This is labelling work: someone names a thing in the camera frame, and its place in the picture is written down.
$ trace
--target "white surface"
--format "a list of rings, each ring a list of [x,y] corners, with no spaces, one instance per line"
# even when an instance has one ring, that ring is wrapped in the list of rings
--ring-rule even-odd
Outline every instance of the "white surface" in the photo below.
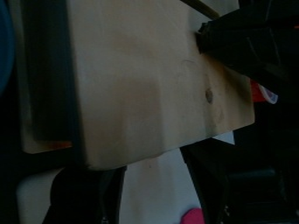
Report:
[[[183,214],[199,206],[179,149],[129,166],[121,224],[177,224]]]
[[[42,224],[51,205],[53,180],[61,170],[47,171],[23,180],[18,188],[20,224]]]
[[[233,132],[215,136],[234,144]],[[27,178],[19,186],[22,224],[42,224],[51,204],[51,186],[59,171]],[[182,153],[173,150],[161,157],[127,167],[119,224],[179,224],[183,214],[201,202]]]

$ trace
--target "plywood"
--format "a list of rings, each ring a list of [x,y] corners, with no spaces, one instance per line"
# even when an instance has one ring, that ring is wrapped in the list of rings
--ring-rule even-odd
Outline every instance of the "plywood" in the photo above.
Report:
[[[207,0],[221,14],[238,0]],[[85,154],[106,170],[254,122],[249,79],[201,55],[207,18],[174,0],[70,0]]]

